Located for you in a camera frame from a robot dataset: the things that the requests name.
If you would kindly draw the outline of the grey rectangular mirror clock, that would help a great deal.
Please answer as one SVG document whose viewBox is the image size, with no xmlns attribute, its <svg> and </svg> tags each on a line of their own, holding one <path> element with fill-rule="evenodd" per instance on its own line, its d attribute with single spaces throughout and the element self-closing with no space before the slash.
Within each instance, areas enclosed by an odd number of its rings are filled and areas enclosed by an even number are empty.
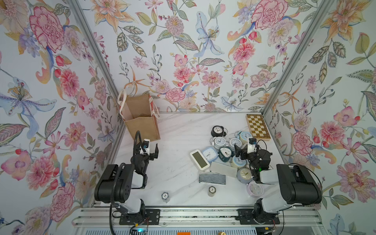
<svg viewBox="0 0 376 235">
<path fill-rule="evenodd" d="M 199 173 L 199 183 L 226 185 L 226 175 L 218 173 Z"/>
</svg>

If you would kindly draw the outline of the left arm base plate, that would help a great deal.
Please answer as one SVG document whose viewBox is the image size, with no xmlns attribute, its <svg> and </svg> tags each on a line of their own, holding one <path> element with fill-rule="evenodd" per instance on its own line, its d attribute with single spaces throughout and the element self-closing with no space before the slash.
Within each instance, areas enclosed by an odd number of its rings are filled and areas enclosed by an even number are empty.
<svg viewBox="0 0 376 235">
<path fill-rule="evenodd" d="M 160 209 L 141 209 L 138 213 L 122 214 L 119 225 L 159 225 Z"/>
</svg>

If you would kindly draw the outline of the white digital alarm clock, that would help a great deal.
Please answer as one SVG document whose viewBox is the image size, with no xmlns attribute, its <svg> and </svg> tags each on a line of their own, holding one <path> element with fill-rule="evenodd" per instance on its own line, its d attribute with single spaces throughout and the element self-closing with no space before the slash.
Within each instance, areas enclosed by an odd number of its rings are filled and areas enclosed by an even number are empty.
<svg viewBox="0 0 376 235">
<path fill-rule="evenodd" d="M 191 152 L 190 157 L 199 171 L 206 171 L 210 168 L 210 163 L 200 150 L 197 149 Z"/>
</svg>

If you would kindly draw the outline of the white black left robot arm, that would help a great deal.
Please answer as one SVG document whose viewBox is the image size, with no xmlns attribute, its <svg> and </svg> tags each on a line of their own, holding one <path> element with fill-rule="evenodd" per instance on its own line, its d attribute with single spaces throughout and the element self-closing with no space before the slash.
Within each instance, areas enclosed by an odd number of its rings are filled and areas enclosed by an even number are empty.
<svg viewBox="0 0 376 235">
<path fill-rule="evenodd" d="M 148 181 L 147 168 L 150 161 L 158 158 L 159 149 L 150 152 L 150 140 L 142 139 L 140 131 L 134 138 L 131 163 L 109 164 L 96 185 L 96 201 L 109 204 L 127 216 L 146 216 L 142 199 L 131 196 L 131 190 L 145 189 Z"/>
</svg>

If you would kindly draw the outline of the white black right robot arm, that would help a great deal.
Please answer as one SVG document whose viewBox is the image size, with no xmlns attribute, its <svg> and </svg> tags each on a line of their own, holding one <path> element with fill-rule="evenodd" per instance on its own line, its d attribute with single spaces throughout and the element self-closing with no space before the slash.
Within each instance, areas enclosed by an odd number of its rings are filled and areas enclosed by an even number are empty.
<svg viewBox="0 0 376 235">
<path fill-rule="evenodd" d="M 257 186 L 275 185 L 279 192 L 268 198 L 260 198 L 254 204 L 254 218 L 278 215 L 294 206 L 319 204 L 322 191 L 310 171 L 300 164 L 277 164 L 269 168 L 272 153 L 259 145 L 235 146 L 235 156 L 249 163 L 253 182 Z"/>
</svg>

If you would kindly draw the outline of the white rectangular clock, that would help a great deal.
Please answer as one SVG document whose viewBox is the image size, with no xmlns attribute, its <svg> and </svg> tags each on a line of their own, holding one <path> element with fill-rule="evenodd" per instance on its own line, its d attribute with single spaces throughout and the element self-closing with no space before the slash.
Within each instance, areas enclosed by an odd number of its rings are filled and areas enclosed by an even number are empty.
<svg viewBox="0 0 376 235">
<path fill-rule="evenodd" d="M 236 178 L 238 169 L 226 164 L 221 164 L 217 162 L 212 162 L 210 171 L 213 173 L 223 174 L 228 177 Z"/>
</svg>

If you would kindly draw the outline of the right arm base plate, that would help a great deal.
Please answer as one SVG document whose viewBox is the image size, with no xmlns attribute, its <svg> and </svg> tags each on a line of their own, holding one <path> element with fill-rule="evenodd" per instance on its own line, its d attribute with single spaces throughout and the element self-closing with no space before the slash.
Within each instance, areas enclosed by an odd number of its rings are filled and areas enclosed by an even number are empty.
<svg viewBox="0 0 376 235">
<path fill-rule="evenodd" d="M 254 209 L 237 209 L 238 215 L 235 220 L 241 225 L 279 225 L 280 220 L 277 214 L 256 212 Z"/>
</svg>

